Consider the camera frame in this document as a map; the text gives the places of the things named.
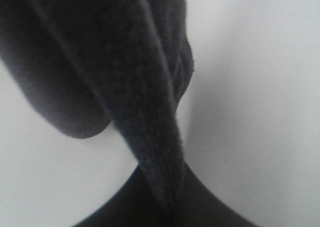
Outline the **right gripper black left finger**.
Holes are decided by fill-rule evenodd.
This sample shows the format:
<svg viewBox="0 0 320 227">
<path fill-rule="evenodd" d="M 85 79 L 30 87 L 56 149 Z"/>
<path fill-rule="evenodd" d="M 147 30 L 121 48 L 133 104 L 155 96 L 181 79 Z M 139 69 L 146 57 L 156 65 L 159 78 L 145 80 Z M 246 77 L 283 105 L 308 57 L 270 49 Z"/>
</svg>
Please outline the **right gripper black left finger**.
<svg viewBox="0 0 320 227">
<path fill-rule="evenodd" d="M 169 227 L 170 219 L 156 202 L 137 167 L 120 190 L 77 227 Z"/>
</svg>

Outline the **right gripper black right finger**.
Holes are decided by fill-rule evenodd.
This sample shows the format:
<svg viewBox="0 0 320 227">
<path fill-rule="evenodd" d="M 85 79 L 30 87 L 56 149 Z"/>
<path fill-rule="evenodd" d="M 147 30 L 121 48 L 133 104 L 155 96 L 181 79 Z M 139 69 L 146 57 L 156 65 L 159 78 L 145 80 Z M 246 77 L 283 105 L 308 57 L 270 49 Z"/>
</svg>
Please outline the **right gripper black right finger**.
<svg viewBox="0 0 320 227">
<path fill-rule="evenodd" d="M 254 227 L 214 194 L 195 176 L 184 161 L 174 165 L 179 194 L 172 213 L 173 227 Z"/>
</svg>

